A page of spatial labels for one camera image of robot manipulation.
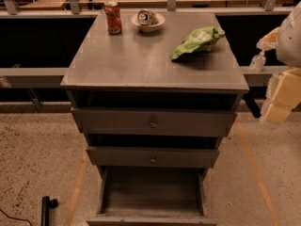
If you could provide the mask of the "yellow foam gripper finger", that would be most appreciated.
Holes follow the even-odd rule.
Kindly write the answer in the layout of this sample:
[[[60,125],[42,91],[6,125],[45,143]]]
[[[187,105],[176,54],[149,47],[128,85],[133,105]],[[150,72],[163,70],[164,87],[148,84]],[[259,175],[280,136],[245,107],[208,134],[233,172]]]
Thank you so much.
[[[294,109],[301,103],[301,69],[294,68],[279,77],[272,102],[288,109]]]
[[[264,118],[275,124],[283,123],[291,114],[291,111],[287,108],[270,104],[267,108]]]

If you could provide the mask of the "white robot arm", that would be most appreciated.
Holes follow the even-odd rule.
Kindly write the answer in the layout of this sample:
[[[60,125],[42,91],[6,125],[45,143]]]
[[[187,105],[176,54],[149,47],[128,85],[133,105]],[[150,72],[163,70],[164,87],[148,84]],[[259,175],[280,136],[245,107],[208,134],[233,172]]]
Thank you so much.
[[[276,52],[291,68],[271,77],[261,112],[265,121],[280,124],[301,103],[301,3],[282,22]]]

